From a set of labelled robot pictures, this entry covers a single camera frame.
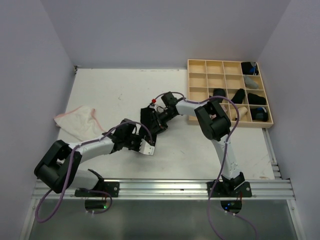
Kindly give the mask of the black garment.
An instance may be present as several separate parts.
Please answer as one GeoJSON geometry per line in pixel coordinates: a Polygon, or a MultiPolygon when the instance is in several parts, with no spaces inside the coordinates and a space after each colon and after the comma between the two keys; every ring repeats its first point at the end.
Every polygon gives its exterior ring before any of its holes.
{"type": "Polygon", "coordinates": [[[144,139],[151,143],[152,146],[156,144],[157,135],[161,132],[151,132],[151,113],[152,111],[156,111],[155,109],[151,109],[149,107],[141,108],[140,109],[140,123],[143,124],[146,128],[148,128],[150,135],[152,138],[150,138],[149,133],[141,127],[138,134],[140,137],[144,137],[144,139]]]}

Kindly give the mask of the black striped underwear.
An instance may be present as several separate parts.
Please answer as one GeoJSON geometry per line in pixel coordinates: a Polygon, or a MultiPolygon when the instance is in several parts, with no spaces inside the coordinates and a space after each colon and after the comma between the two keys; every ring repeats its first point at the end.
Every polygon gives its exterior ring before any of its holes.
{"type": "MultiPolygon", "coordinates": [[[[212,93],[209,93],[209,97],[220,96],[226,98],[226,91],[223,88],[214,88],[212,93]]],[[[218,102],[221,104],[223,102],[223,98],[213,98],[212,101],[218,102]]]]}

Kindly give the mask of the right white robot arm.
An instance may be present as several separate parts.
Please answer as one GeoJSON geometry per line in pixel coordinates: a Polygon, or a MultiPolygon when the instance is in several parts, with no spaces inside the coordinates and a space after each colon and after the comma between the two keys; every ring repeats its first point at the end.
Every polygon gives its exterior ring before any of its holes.
{"type": "Polygon", "coordinates": [[[217,153],[221,165],[217,178],[222,179],[223,192],[227,196],[235,196],[241,190],[245,177],[231,146],[231,135],[238,124],[231,127],[231,120],[218,101],[228,99],[216,95],[196,102],[185,97],[178,99],[172,92],[162,94],[161,99],[165,105],[163,111],[157,110],[156,99],[147,108],[150,114],[150,131],[154,135],[164,132],[168,128],[167,122],[178,115],[196,117],[201,132],[212,142],[217,153]]]}

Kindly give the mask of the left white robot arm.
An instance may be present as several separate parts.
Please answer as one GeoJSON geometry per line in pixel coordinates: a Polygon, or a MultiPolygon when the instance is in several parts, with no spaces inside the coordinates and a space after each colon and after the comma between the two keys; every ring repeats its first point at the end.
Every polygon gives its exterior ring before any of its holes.
{"type": "Polygon", "coordinates": [[[92,196],[99,196],[104,190],[102,176],[92,169],[79,170],[79,165],[123,148],[138,152],[144,137],[135,132],[136,126],[124,119],[116,128],[91,140],[76,143],[57,140],[37,164],[34,174],[56,194],[71,187],[86,189],[92,196]]]}

